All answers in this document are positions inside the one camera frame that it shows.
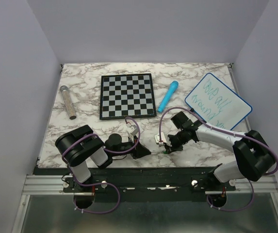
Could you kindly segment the blue framed whiteboard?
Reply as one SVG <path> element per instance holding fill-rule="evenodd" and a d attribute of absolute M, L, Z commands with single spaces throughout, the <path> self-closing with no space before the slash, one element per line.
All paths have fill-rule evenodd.
<path fill-rule="evenodd" d="M 186 96 L 185 103 L 206 122 L 226 130 L 235 128 L 252 106 L 212 73 L 207 73 Z"/>

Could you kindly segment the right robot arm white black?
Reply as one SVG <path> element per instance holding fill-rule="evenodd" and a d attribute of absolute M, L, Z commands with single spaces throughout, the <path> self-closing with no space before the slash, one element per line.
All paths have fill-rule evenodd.
<path fill-rule="evenodd" d="M 175 135 L 168 135 L 169 144 L 165 144 L 166 152 L 182 151 L 183 145 L 189 141 L 214 144 L 232 152 L 235 161 L 220 164 L 210 171 L 207 186 L 218 190 L 224 183 L 246 178 L 256 182 L 278 160 L 257 131 L 239 133 L 224 130 L 206 123 L 204 120 L 192 121 L 184 112 L 179 112 L 171 118 L 179 130 Z"/>

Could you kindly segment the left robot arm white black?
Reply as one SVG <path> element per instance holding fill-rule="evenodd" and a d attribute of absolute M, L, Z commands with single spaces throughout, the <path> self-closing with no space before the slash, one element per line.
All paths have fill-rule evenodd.
<path fill-rule="evenodd" d="M 74 185 L 79 191 L 85 192 L 91 186 L 91 172 L 86 162 L 88 158 L 98 168 L 104 169 L 112 164 L 116 156 L 129 154 L 132 159 L 139 159 L 151 155 L 151 151 L 139 142 L 139 128 L 129 122 L 126 126 L 127 142 L 123 142 L 117 133 L 111 134 L 104 142 L 88 125 L 65 133 L 56 140 L 55 146 L 74 175 Z"/>

